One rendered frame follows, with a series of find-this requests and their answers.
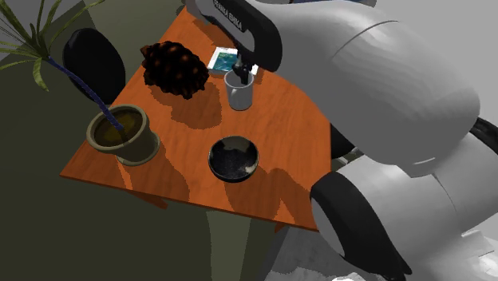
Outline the white-edged book with teal cover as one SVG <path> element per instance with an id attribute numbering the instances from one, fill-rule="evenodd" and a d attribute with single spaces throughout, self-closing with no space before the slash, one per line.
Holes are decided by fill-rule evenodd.
<path id="1" fill-rule="evenodd" d="M 207 65 L 209 73 L 224 75 L 232 70 L 232 66 L 238 61 L 237 54 L 237 49 L 217 46 Z"/>

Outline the white cup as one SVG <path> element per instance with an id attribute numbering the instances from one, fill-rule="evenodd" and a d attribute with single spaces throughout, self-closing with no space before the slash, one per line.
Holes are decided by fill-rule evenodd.
<path id="1" fill-rule="evenodd" d="M 243 111 L 249 109 L 253 99 L 254 76 L 249 73 L 247 84 L 241 82 L 233 70 L 224 75 L 224 83 L 227 90 L 227 99 L 232 109 Z"/>

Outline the orange wooden table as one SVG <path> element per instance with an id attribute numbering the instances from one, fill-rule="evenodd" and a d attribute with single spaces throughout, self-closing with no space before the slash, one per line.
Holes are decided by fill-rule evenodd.
<path id="1" fill-rule="evenodd" d="M 269 220 L 277 226 L 315 229 L 310 187 L 330 171 L 330 125 L 315 104 L 281 77 L 259 71 L 252 106 L 235 111 L 220 76 L 189 100 L 144 83 L 137 70 L 117 104 L 141 107 L 160 137 L 159 152 L 136 167 L 83 144 L 61 171 L 72 180 Z M 238 184 L 217 179 L 208 152 L 220 138 L 240 135 L 259 150 L 255 173 Z"/>

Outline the dark brown pine cone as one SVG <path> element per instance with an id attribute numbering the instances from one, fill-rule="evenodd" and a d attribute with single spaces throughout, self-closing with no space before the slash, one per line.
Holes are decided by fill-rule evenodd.
<path id="1" fill-rule="evenodd" d="M 207 66 L 190 49 L 179 42 L 165 41 L 140 48 L 144 57 L 144 83 L 160 88 L 163 93 L 191 99 L 205 90 L 209 78 Z"/>

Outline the black bowl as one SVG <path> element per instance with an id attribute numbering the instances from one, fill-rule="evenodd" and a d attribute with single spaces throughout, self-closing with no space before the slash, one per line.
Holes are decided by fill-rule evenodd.
<path id="1" fill-rule="evenodd" d="M 208 153 L 208 166 L 215 177 L 239 183 L 253 175 L 259 164 L 255 144 L 242 136 L 227 136 L 216 141 Z"/>

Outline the potted palm in olive pot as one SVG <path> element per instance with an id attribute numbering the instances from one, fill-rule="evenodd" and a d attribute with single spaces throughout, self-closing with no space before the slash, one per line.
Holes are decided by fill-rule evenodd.
<path id="1" fill-rule="evenodd" d="M 12 11 L 6 0 L 0 0 L 0 31 L 13 38 L 16 43 L 0 41 L 0 53 L 23 56 L 21 61 L 0 65 L 0 70 L 22 63 L 32 62 L 33 77 L 37 85 L 48 91 L 42 78 L 42 62 L 63 72 L 74 84 L 85 92 L 101 110 L 89 123 L 86 140 L 98 152 L 112 154 L 127 166 L 137 166 L 151 160 L 160 149 L 160 138 L 150 129 L 147 113 L 137 105 L 105 105 L 104 102 L 79 77 L 67 70 L 63 63 L 57 63 L 51 56 L 53 42 L 86 10 L 101 4 L 97 0 L 75 13 L 50 40 L 47 31 L 53 24 L 53 18 L 63 0 L 54 0 L 46 19 L 43 19 L 45 0 L 40 0 L 38 17 L 27 30 Z"/>

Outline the black chair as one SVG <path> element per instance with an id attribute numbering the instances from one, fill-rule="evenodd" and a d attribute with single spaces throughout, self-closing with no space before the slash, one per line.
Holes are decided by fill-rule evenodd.
<path id="1" fill-rule="evenodd" d="M 111 105 L 126 85 L 121 56 L 112 43 L 93 28 L 72 33 L 63 48 L 62 61 L 105 105 Z"/>

